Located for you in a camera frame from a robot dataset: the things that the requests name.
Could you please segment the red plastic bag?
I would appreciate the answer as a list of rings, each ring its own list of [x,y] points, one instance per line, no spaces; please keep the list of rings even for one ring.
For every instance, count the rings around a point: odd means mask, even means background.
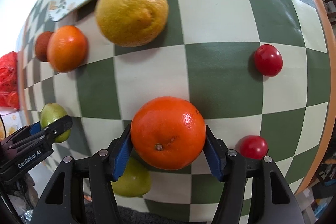
[[[0,61],[1,107],[19,110],[17,53],[12,51]]]

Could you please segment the small orange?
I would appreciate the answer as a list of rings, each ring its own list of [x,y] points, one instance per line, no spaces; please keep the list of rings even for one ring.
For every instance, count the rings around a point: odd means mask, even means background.
[[[85,35],[75,26],[62,26],[50,37],[47,46],[47,60],[59,73],[76,69],[88,54]]]

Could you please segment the green apple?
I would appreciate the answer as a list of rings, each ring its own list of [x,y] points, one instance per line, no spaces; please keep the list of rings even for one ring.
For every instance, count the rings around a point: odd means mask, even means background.
[[[143,164],[130,157],[123,175],[111,184],[114,193],[119,196],[142,197],[151,190],[151,177]]]
[[[41,128],[47,127],[49,124],[53,123],[54,121],[60,119],[65,115],[68,115],[68,113],[66,112],[63,106],[57,103],[46,104],[41,111],[41,117],[40,117]],[[55,139],[55,143],[62,143],[66,141],[70,137],[70,134],[71,130],[65,131]]]

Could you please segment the large yellow lemon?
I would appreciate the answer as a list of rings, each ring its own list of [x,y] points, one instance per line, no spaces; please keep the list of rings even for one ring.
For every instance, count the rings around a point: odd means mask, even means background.
[[[152,42],[164,29],[167,0],[98,0],[94,15],[101,33],[121,47]]]

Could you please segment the large orange tangerine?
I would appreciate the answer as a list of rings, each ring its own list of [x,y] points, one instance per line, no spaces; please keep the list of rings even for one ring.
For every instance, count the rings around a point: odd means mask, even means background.
[[[135,151],[147,164],[179,170],[200,155],[206,139],[205,119],[187,100],[158,97],[135,114],[130,137]]]

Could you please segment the green white checkered tablecloth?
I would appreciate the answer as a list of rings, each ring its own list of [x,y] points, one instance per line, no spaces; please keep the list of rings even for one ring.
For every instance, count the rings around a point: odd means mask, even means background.
[[[292,191],[318,151],[330,102],[330,59],[314,0],[167,0],[169,17],[155,41],[116,46],[96,25],[95,3],[54,23],[50,0],[27,18],[23,92],[31,122],[51,102],[73,118],[69,139],[45,160],[54,170],[65,156],[80,159],[106,148],[136,111],[160,96],[189,100],[213,134],[233,149],[248,135],[265,138]],[[73,24],[87,37],[86,64],[57,73],[34,53],[45,31]],[[281,72],[262,75],[254,53],[263,44],[282,55]]]

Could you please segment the red cherry tomato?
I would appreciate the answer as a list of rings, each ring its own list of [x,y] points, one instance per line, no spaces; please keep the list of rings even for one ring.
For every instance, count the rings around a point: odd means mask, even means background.
[[[261,160],[268,153],[268,144],[261,136],[247,136],[242,139],[239,152],[244,157]]]
[[[257,70],[264,76],[274,77],[282,70],[282,55],[277,48],[270,44],[258,47],[253,59]]]

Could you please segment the brown red round fruit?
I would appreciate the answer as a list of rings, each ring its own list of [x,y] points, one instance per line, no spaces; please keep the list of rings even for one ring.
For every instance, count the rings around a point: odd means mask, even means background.
[[[42,32],[35,41],[35,55],[41,62],[47,62],[47,48],[53,32]]]

